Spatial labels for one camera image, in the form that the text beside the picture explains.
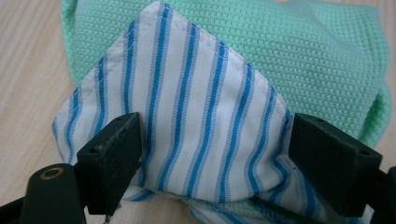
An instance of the folded cloth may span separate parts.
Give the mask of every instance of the folded cloth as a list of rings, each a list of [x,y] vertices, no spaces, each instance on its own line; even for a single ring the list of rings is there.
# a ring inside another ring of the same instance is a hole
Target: folded cloth
[[[63,0],[70,76],[78,85],[152,0]],[[164,0],[274,84],[293,112],[328,120],[374,147],[390,117],[389,51],[371,7],[317,1]]]
[[[297,220],[344,221],[290,160],[293,115],[273,85],[160,2],[129,24],[57,114],[64,161],[76,163],[77,149],[130,112],[140,113],[144,150],[125,198],[176,196],[207,223],[296,220],[264,202]]]

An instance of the tabletop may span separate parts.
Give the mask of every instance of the tabletop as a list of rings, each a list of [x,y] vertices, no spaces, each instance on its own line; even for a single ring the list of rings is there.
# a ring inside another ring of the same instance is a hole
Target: tabletop
[[[390,61],[386,81],[392,114],[375,150],[381,169],[396,165],[396,1],[338,0],[378,7]],[[60,24],[60,1],[0,0],[0,206],[22,197],[38,169],[62,162],[51,123],[74,90],[68,76]],[[103,223],[102,216],[87,216]],[[121,202],[112,223],[198,223],[181,202],[162,196]]]

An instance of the striped cloth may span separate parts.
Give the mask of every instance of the striped cloth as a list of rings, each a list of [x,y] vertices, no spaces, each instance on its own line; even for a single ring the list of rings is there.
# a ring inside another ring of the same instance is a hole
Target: striped cloth
[[[274,220],[276,213],[233,210],[241,202],[245,210],[257,207],[248,203],[253,197],[316,220],[340,220],[288,157],[293,115],[274,87],[160,2],[130,23],[62,106],[52,128],[63,160],[76,163],[78,149],[131,112],[140,114],[144,153],[125,198],[179,195],[212,223]]]

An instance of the wooden table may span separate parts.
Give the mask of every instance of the wooden table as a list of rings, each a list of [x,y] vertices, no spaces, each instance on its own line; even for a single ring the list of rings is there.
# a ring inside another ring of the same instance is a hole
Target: wooden table
[[[376,146],[381,169],[396,165],[396,1],[337,1],[379,7],[391,58],[387,82],[392,117]],[[52,120],[74,87],[67,74],[61,35],[60,2],[0,0],[0,205],[24,195],[36,170],[61,162],[51,132]],[[88,216],[89,223],[103,217]],[[122,202],[113,223],[194,223],[179,201],[157,197]]]

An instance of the green cloth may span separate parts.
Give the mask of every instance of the green cloth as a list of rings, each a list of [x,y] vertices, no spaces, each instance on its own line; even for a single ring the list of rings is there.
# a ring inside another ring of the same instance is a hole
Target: green cloth
[[[70,76],[88,75],[150,0],[63,0]],[[316,1],[165,0],[264,74],[293,112],[314,115],[373,147],[390,117],[389,49],[378,11]]]

